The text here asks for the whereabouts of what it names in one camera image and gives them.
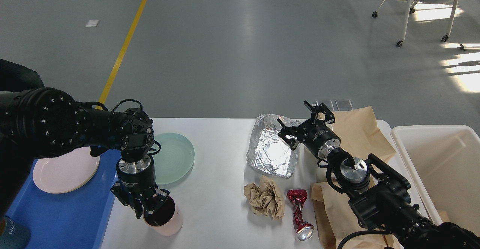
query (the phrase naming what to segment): white plastic bin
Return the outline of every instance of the white plastic bin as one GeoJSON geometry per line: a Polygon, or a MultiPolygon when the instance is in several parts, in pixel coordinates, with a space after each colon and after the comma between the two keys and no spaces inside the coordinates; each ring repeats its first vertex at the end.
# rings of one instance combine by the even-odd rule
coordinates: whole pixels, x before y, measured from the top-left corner
{"type": "Polygon", "coordinates": [[[451,222],[480,235],[480,138],[468,126],[393,128],[391,136],[431,220],[451,222]]]}

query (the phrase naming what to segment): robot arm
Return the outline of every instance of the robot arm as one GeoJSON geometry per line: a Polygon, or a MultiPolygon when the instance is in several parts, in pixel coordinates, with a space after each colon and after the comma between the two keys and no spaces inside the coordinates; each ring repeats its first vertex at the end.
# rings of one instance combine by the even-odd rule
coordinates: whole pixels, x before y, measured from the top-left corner
{"type": "MultiPolygon", "coordinates": [[[[312,106],[307,101],[304,104],[312,112],[312,117],[296,127],[287,127],[278,120],[282,126],[278,136],[293,150],[298,143],[303,143],[319,160],[318,166],[327,168],[329,185],[337,192],[347,194],[350,198],[348,204],[359,225],[368,229],[362,234],[392,233],[406,249],[480,249],[480,238],[472,232],[453,223],[435,226],[418,213],[418,204],[410,205],[407,193],[410,183],[392,167],[373,154],[362,160],[340,148],[340,138],[326,126],[335,122],[335,117],[324,104],[312,106]],[[323,113],[325,120],[318,119],[318,113],[323,113]],[[332,173],[340,187],[333,183],[332,173]],[[371,176],[378,184],[369,188],[371,176]]],[[[355,236],[356,233],[347,236],[338,248],[355,236]]]]}
{"type": "Polygon", "coordinates": [[[91,155],[120,150],[119,181],[112,193],[135,210],[137,218],[155,212],[169,195],[158,190],[154,161],[153,121],[139,108],[108,111],[98,102],[75,102],[54,88],[38,88],[0,95],[0,168],[3,216],[29,175],[34,158],[58,157],[90,146],[91,155]]]}

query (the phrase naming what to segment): pink cup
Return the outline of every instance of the pink cup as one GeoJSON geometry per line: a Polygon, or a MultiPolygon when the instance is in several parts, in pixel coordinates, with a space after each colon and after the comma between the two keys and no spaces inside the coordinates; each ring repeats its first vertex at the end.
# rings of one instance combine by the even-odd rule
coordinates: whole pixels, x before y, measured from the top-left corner
{"type": "Polygon", "coordinates": [[[180,213],[178,205],[176,205],[173,198],[170,197],[167,198],[165,204],[154,214],[147,215],[147,218],[145,215],[144,213],[145,223],[163,236],[175,234],[183,225],[183,216],[180,213]]]}

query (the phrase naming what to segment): aluminum foil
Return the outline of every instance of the aluminum foil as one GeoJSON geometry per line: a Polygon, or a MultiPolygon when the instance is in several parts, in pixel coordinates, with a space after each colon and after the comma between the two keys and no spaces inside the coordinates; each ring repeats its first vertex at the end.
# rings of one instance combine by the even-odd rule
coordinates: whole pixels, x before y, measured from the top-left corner
{"type": "Polygon", "coordinates": [[[300,121],[283,116],[260,115],[255,121],[255,126],[250,135],[247,164],[262,174],[288,179],[292,177],[295,171],[299,152],[298,150],[290,150],[290,147],[278,136],[282,127],[277,119],[281,119],[286,126],[298,126],[300,124],[300,121]]]}

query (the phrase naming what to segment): gray floor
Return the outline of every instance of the gray floor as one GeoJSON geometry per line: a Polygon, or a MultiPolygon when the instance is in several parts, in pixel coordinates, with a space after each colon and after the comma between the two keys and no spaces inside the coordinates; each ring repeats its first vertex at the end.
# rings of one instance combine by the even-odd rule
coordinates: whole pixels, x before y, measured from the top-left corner
{"type": "MultiPolygon", "coordinates": [[[[141,0],[0,0],[0,57],[47,86],[98,100],[141,0]],[[84,27],[100,19],[98,27],[84,27]]],[[[141,100],[152,117],[307,118],[303,100],[372,105],[391,126],[465,124],[480,134],[480,0],[446,17],[405,1],[148,0],[106,101],[141,100]],[[473,82],[465,92],[456,81],[473,82]]]]}

